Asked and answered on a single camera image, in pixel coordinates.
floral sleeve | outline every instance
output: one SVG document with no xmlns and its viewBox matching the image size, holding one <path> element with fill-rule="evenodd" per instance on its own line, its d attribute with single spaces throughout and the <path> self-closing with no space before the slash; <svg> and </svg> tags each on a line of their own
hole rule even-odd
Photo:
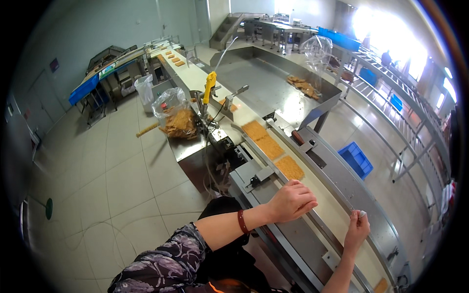
<svg viewBox="0 0 469 293">
<path fill-rule="evenodd" d="M 194 223 L 177 229 L 156 250 L 142 252 L 117 275 L 111 292 L 166 292 L 194 284 L 207 245 Z"/>
</svg>

plastic bag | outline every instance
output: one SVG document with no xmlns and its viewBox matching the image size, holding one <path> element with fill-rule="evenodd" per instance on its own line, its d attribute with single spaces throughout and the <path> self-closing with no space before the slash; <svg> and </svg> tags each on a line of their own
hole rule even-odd
<svg viewBox="0 0 469 293">
<path fill-rule="evenodd" d="M 332 46 L 332 40 L 323 36 L 313 36 L 300 46 L 300 52 L 306 56 L 306 64 L 315 74 L 312 86 L 317 94 L 321 92 L 321 76 L 329 64 Z"/>
<path fill-rule="evenodd" d="M 144 107 L 144 111 L 147 113 L 151 113 L 151 104 L 154 102 L 155 98 L 153 97 L 153 92 L 151 91 L 151 87 L 153 86 L 153 75 L 147 75 L 144 77 L 140 77 L 134 83 L 136 90 L 138 91 L 138 95 L 142 100 L 142 105 Z"/>
<path fill-rule="evenodd" d="M 195 116 L 180 88 L 168 89 L 151 105 L 158 118 L 159 129 L 168 137 L 194 139 L 197 137 Z"/>
<path fill-rule="evenodd" d="M 124 84 L 122 85 L 121 94 L 122 94 L 123 97 L 127 96 L 130 93 L 133 93 L 134 91 L 135 91 L 135 86 L 134 85 L 131 85 L 128 88 L 125 88 Z"/>
<path fill-rule="evenodd" d="M 151 105 L 153 115 L 155 115 L 159 120 L 163 120 L 170 116 L 173 110 L 183 108 L 190 109 L 190 103 L 186 100 L 184 91 L 181 88 L 173 88 L 164 91 Z"/>
</svg>

yellow nozzle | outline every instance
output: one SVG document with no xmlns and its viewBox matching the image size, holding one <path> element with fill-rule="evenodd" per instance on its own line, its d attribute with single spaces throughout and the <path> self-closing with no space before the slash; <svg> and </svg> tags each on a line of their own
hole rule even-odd
<svg viewBox="0 0 469 293">
<path fill-rule="evenodd" d="M 205 86 L 205 94 L 204 99 L 202 101 L 203 104 L 208 104 L 208 100 L 210 97 L 210 89 L 215 86 L 215 82 L 217 81 L 217 74 L 215 71 L 212 71 L 207 75 L 207 84 Z"/>
</svg>

finger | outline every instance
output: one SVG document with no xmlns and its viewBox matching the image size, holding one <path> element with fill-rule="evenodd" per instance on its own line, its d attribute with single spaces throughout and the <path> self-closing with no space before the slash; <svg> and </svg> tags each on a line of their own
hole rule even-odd
<svg viewBox="0 0 469 293">
<path fill-rule="evenodd" d="M 296 194 L 305 194 L 305 193 L 312 193 L 309 188 L 306 186 L 300 187 L 300 188 L 295 188 L 295 193 Z"/>
<path fill-rule="evenodd" d="M 368 215 L 365 214 L 363 217 L 360 218 L 360 227 L 368 227 L 370 223 L 368 222 Z"/>
<path fill-rule="evenodd" d="M 353 210 L 350 215 L 350 228 L 356 228 L 356 223 L 358 222 L 358 211 Z"/>
<path fill-rule="evenodd" d="M 301 182 L 292 186 L 293 189 L 302 188 L 302 187 L 305 187 L 305 185 Z"/>
<path fill-rule="evenodd" d="M 297 206 L 299 207 L 303 206 L 306 203 L 315 202 L 315 201 L 316 201 L 316 197 L 314 196 L 312 192 L 297 195 L 295 199 L 295 202 Z"/>
<path fill-rule="evenodd" d="M 295 212 L 295 215 L 297 217 L 300 217 L 301 215 L 306 214 L 307 212 L 309 212 L 310 210 L 312 210 L 313 208 L 315 208 L 317 206 L 318 206 L 317 202 L 314 202 L 314 201 L 308 202 L 308 203 L 304 204 L 301 208 L 299 208 Z"/>
<path fill-rule="evenodd" d="M 300 184 L 301 182 L 299 180 L 296 180 L 296 179 L 292 179 L 290 181 L 288 181 L 285 186 L 293 186 L 293 185 L 296 185 L 296 184 Z"/>
</svg>

bracelet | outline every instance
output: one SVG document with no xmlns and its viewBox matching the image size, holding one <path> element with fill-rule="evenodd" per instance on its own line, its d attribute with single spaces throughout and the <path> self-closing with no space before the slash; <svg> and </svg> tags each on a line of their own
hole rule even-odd
<svg viewBox="0 0 469 293">
<path fill-rule="evenodd" d="M 238 223 L 239 227 L 241 228 L 241 231 L 244 234 L 249 234 L 249 230 L 246 228 L 246 224 L 244 223 L 243 210 L 238 211 Z"/>
</svg>

